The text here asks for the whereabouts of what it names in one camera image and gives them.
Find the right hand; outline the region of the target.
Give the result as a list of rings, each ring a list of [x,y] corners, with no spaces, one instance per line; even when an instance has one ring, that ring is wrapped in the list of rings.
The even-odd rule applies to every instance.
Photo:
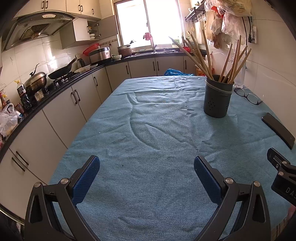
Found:
[[[287,220],[290,220],[291,217],[293,216],[294,212],[296,210],[296,207],[294,205],[291,205],[288,209],[288,213],[287,213]]]

